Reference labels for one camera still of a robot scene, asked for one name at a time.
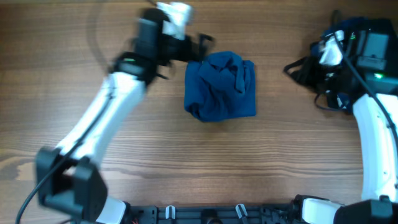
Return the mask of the blue polo shirt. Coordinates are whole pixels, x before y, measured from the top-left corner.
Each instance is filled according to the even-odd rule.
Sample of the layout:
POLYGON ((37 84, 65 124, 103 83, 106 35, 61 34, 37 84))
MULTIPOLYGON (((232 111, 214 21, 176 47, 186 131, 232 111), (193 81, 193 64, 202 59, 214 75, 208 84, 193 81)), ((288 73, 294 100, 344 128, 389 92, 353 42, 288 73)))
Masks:
POLYGON ((202 122, 255 116, 255 64, 230 51, 189 62, 184 109, 202 122))

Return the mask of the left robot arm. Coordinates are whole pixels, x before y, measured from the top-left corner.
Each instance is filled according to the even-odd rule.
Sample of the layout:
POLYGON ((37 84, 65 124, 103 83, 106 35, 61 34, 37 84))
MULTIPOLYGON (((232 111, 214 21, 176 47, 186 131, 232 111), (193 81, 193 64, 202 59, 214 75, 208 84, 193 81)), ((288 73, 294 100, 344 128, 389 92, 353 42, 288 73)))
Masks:
POLYGON ((82 118, 55 148, 38 152, 33 193, 42 206, 77 223, 131 221, 129 204, 109 196, 99 169, 120 124, 159 76, 157 69, 173 60, 205 57, 210 37, 202 34, 193 42, 185 33, 192 14, 192 7, 182 2, 159 2, 142 11, 132 49, 116 57, 82 118))

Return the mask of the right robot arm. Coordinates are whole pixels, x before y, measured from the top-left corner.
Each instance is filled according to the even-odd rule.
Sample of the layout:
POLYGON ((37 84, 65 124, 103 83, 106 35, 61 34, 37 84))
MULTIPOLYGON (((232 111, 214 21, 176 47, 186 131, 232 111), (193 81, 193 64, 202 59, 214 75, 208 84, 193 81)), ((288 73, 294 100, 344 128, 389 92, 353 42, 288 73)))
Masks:
POLYGON ((290 220, 301 223, 397 222, 397 35, 382 21, 336 27, 317 54, 284 67, 295 82, 334 99, 357 122, 363 160, 361 200, 342 205, 299 195, 290 220))

